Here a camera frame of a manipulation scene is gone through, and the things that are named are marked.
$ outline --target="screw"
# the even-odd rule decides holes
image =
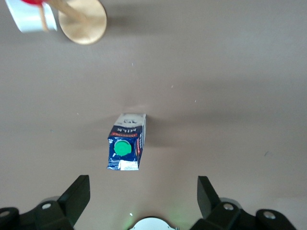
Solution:
[[[276,216],[273,213],[269,212],[269,211],[265,211],[263,214],[268,219],[276,219]]]
[[[47,209],[47,208],[50,208],[51,207],[51,204],[50,203],[47,203],[47,204],[44,204],[42,206],[42,209]]]
[[[224,208],[228,211],[234,210],[234,207],[231,204],[224,204]]]
[[[6,217],[7,215],[9,215],[9,213],[10,213],[9,211],[1,212],[1,213],[0,213],[0,218],[1,218],[1,217]]]

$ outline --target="wooden base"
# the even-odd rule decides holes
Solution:
[[[59,24],[73,42],[90,45],[97,42],[106,30],[106,12],[99,0],[68,0],[68,5],[85,16],[75,20],[59,12]]]

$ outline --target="red ball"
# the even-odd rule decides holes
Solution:
[[[32,5],[41,5],[44,2],[44,0],[22,0],[22,1]]]

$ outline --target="milk carton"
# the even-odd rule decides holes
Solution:
[[[146,114],[121,114],[109,140],[108,169],[139,170],[146,135]]]

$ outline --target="green cap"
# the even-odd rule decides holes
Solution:
[[[119,156],[125,156],[132,152],[132,146],[126,140],[118,140],[115,142],[114,151]]]

